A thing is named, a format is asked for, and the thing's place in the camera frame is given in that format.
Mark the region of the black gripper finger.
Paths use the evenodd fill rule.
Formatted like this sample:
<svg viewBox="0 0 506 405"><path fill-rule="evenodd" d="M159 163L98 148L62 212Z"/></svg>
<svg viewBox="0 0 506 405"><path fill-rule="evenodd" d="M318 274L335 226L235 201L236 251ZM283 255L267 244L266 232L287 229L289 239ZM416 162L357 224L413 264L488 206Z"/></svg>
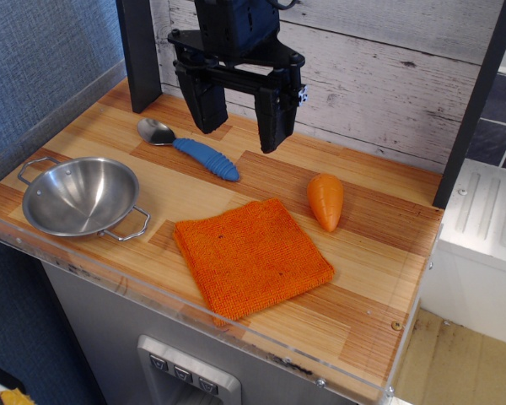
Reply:
<svg viewBox="0 0 506 405"><path fill-rule="evenodd" d="M269 154L293 134L297 106L279 89L260 89L255 95L255 110L261 151Z"/></svg>
<svg viewBox="0 0 506 405"><path fill-rule="evenodd" d="M196 126L205 134L221 127L228 119L224 87L184 72L177 77Z"/></svg>

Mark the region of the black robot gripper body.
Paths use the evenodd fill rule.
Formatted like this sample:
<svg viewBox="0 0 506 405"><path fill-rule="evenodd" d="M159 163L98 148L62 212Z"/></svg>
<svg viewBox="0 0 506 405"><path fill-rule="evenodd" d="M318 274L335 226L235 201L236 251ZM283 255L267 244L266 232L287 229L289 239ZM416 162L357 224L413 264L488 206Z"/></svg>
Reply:
<svg viewBox="0 0 506 405"><path fill-rule="evenodd" d="M287 69L296 102L307 100L301 84L304 57L282 44L279 13L295 5L292 1L196 1L198 30L173 29L168 41L196 58L217 60L234 67L240 64Z"/></svg>

